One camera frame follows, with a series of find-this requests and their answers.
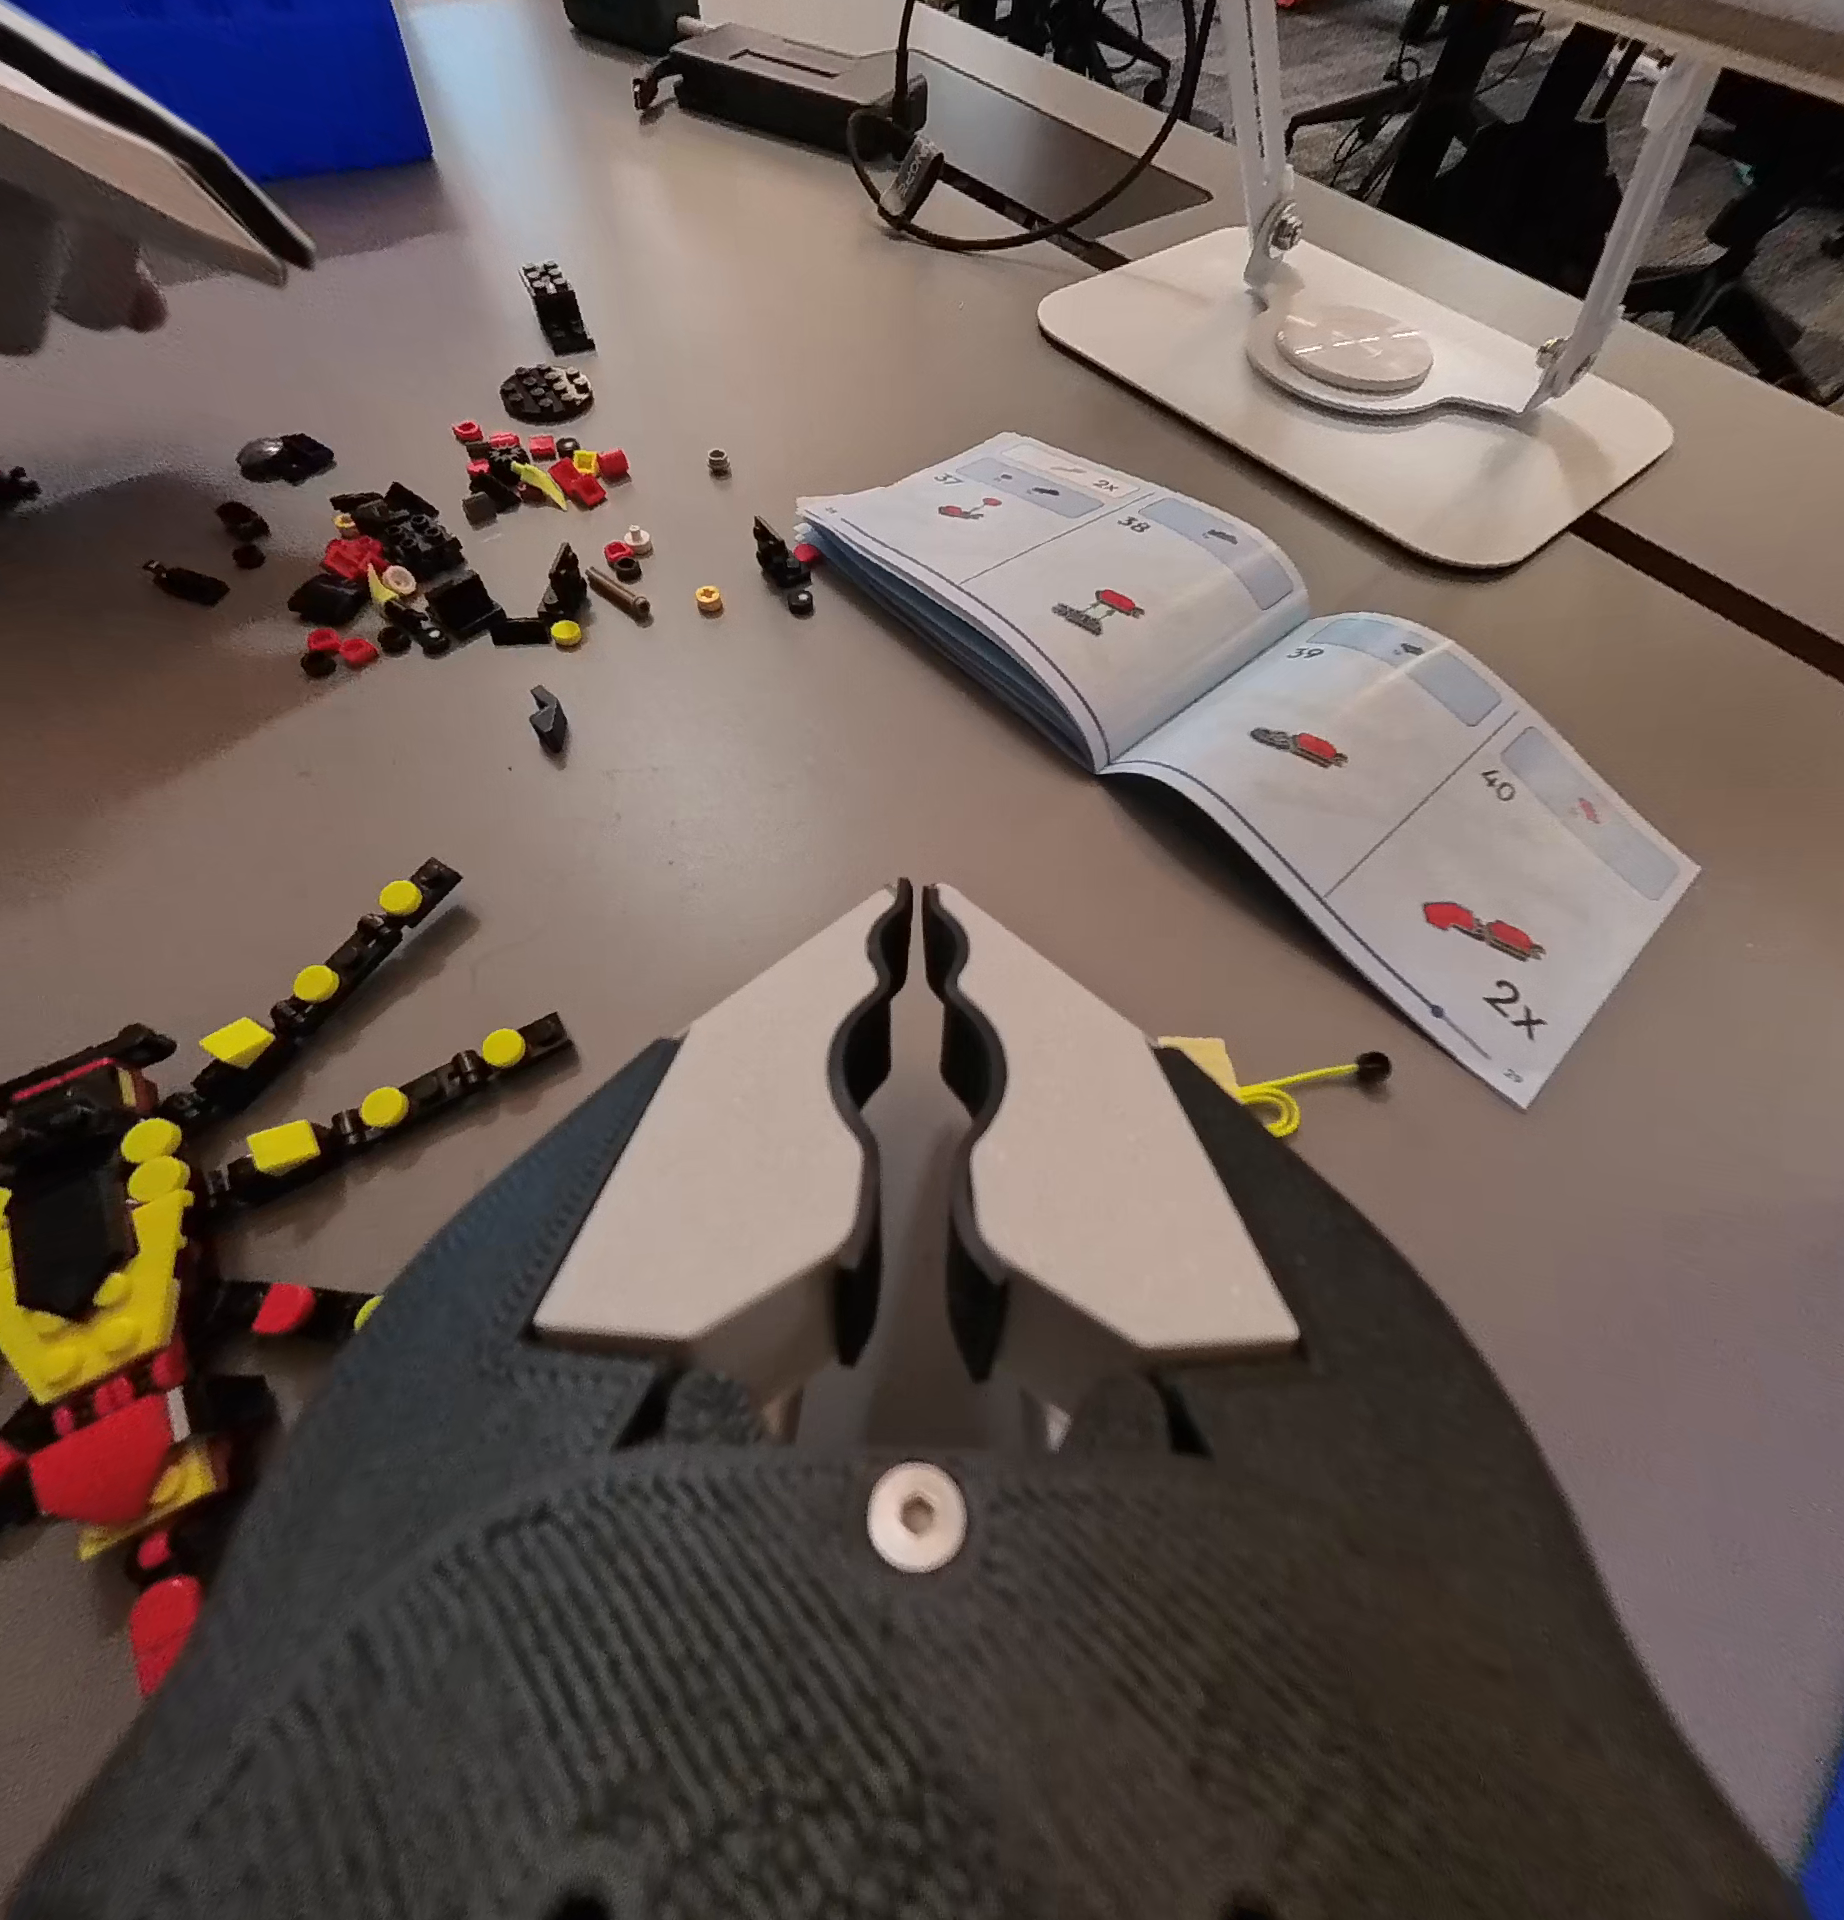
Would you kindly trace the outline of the black office chair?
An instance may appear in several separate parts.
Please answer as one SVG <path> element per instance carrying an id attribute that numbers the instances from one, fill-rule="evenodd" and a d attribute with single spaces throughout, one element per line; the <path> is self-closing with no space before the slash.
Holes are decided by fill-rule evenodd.
<path id="1" fill-rule="evenodd" d="M 1638 78 L 1643 45 L 1571 28 L 1528 106 L 1489 107 L 1484 74 L 1509 43 L 1543 30 L 1529 5 L 1408 5 L 1383 85 L 1292 111 L 1286 145 L 1347 122 L 1339 172 L 1398 124 L 1355 193 L 1469 253 L 1571 297 L 1585 297 L 1624 190 L 1611 149 L 1621 85 Z M 1666 322 L 1694 345 L 1717 334 L 1776 391 L 1830 405 L 1799 361 L 1803 326 L 1753 278 L 1764 240 L 1802 211 L 1844 208 L 1844 106 L 1740 74 L 1721 74 L 1704 107 L 1721 131 L 1698 145 L 1738 163 L 1743 183 L 1702 230 L 1685 265 L 1643 265 L 1624 300 L 1633 322 Z"/>

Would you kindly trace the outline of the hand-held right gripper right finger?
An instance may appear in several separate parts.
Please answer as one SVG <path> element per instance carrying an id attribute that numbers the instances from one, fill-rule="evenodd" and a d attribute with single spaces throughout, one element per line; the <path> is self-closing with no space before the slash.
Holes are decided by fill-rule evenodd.
<path id="1" fill-rule="evenodd" d="M 1297 1327 L 1151 1035 L 948 883 L 923 889 L 938 1071 L 968 1116 L 944 1316 L 979 1387 L 1076 1425 L 1144 1388 L 1168 1450 L 1209 1450 L 1179 1388 L 1294 1357 Z"/>

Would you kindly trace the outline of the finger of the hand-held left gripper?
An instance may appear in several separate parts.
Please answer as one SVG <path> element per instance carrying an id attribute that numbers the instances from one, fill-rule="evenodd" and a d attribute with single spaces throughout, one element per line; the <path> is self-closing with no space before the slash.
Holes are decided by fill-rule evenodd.
<path id="1" fill-rule="evenodd" d="M 0 181 L 0 356 L 36 353 L 54 319 L 144 334 L 167 300 L 132 238 Z"/>
<path id="2" fill-rule="evenodd" d="M 70 221 L 266 286 L 311 236 L 215 141 L 64 35 L 0 5 L 0 185 Z"/>

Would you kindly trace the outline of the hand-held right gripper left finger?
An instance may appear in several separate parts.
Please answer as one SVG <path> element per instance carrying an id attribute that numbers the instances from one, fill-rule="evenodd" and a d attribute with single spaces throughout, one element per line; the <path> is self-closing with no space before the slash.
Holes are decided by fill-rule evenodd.
<path id="1" fill-rule="evenodd" d="M 652 1362 L 744 1388 L 793 1442 L 805 1393 L 872 1339 L 882 1152 L 915 895 L 898 880 L 667 1045 L 532 1318 L 556 1357 Z"/>

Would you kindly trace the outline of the black power adapter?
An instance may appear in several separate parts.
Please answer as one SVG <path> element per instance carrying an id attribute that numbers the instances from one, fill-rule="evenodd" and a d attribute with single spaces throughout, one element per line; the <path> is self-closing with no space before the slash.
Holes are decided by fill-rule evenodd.
<path id="1" fill-rule="evenodd" d="M 901 155 L 928 121 L 928 81 L 917 63 L 906 92 L 896 86 L 896 53 L 839 53 L 742 23 L 722 23 L 680 40 L 645 74 L 630 96 L 649 113 L 673 89 L 673 103 L 732 126 L 791 140 L 847 157 L 847 131 L 856 113 L 866 160 Z"/>

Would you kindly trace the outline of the light blue instruction booklet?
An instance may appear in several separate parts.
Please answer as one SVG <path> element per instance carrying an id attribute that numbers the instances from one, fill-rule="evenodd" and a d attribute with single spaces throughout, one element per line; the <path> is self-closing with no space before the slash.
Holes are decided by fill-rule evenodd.
<path id="1" fill-rule="evenodd" d="M 1195 810 L 1519 1111 L 1698 877 L 1454 640 L 1315 614 L 1267 535 L 1165 484 L 994 435 L 796 517 L 1094 779 Z"/>

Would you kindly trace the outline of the pile of loose lego pieces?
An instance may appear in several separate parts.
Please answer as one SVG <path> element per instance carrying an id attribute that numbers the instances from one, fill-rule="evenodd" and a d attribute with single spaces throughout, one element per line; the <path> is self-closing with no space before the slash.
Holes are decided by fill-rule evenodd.
<path id="1" fill-rule="evenodd" d="M 605 541 L 444 427 L 511 347 L 436 238 L 284 289 L 179 286 L 147 334 L 58 325 L 0 356 L 0 809 L 81 821 L 353 679 L 487 631 L 550 652 Z"/>

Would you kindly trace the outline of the black yellow red lego spider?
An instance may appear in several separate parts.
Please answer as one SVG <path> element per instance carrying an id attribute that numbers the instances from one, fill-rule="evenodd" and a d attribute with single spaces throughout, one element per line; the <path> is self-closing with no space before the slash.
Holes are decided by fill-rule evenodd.
<path id="1" fill-rule="evenodd" d="M 218 1352 L 244 1339 L 342 1347 L 380 1306 L 227 1278 L 218 1237 L 575 1052 L 554 1011 L 504 1024 L 329 1118 L 252 1131 L 218 1169 L 198 1162 L 198 1143 L 296 1065 L 459 882 L 430 860 L 387 883 L 266 1016 L 201 1038 L 189 1086 L 152 1082 L 176 1040 L 144 1022 L 0 1080 L 0 1362 L 25 1391 L 0 1425 L 0 1543 L 69 1525 L 80 1561 L 121 1553 L 141 1697 L 194 1634 L 279 1422 L 269 1380 L 223 1373 Z"/>

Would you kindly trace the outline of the blue plastic bin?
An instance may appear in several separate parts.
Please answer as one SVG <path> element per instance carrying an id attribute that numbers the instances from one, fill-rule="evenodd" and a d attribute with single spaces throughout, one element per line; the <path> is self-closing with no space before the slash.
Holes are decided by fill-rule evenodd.
<path id="1" fill-rule="evenodd" d="M 432 157 L 389 3 L 24 3 L 252 181 Z"/>

